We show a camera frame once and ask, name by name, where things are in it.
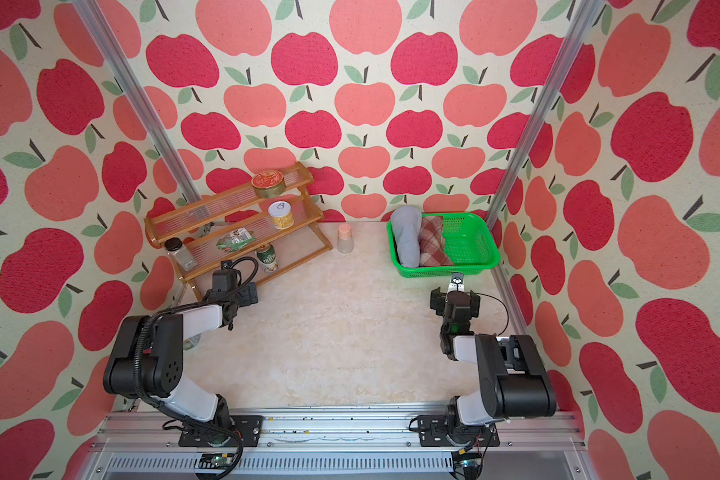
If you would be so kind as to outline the light denim skirt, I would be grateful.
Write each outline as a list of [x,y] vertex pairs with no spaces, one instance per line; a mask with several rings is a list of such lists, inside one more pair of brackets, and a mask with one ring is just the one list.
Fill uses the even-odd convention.
[[419,235],[422,228],[421,210],[410,205],[397,208],[392,213],[389,224],[392,227],[400,265],[404,268],[418,268],[420,265]]

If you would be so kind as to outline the red plaid skirt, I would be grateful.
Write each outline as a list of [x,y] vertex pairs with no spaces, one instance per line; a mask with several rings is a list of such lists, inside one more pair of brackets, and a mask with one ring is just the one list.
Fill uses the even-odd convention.
[[442,216],[424,216],[419,232],[419,266],[425,268],[452,266],[445,252],[444,219]]

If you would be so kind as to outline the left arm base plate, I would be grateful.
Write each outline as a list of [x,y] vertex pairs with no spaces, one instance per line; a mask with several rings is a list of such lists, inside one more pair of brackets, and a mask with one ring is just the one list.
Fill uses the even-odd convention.
[[[257,447],[264,417],[261,415],[232,415],[231,430],[238,435],[244,447]],[[188,430],[182,432],[178,440],[180,447],[195,448],[236,448],[237,444],[228,437],[207,430]]]

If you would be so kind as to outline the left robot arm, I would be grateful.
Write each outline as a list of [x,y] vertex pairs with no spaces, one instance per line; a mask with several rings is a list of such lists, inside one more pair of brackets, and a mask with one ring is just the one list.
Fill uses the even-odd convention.
[[238,311],[258,302],[253,278],[243,278],[226,261],[201,300],[125,318],[104,370],[104,390],[138,399],[195,429],[233,430],[226,400],[184,375],[184,343],[208,331],[233,329]]

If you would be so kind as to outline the green plastic basket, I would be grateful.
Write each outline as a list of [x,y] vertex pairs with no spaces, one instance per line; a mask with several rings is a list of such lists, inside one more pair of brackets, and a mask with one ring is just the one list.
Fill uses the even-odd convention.
[[476,214],[424,213],[423,218],[440,218],[443,223],[444,253],[452,261],[451,266],[403,267],[398,259],[397,244],[391,222],[386,225],[390,258],[400,276],[424,278],[450,276],[453,272],[478,275],[497,267],[501,255],[486,222]]

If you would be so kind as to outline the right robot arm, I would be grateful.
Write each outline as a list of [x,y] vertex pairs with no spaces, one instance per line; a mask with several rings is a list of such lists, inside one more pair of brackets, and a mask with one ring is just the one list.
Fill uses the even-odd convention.
[[442,353],[451,361],[477,367],[478,389],[453,397],[444,416],[430,421],[435,439],[456,446],[486,439],[491,426],[501,421],[551,417],[557,410],[556,394],[534,340],[528,335],[473,332],[471,320],[479,307],[476,292],[430,292],[430,309],[442,319]]

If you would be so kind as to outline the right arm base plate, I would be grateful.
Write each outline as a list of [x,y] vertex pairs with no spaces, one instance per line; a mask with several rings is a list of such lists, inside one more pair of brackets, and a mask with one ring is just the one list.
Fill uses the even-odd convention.
[[495,424],[463,425],[446,415],[418,415],[408,425],[422,447],[498,447],[500,439]]

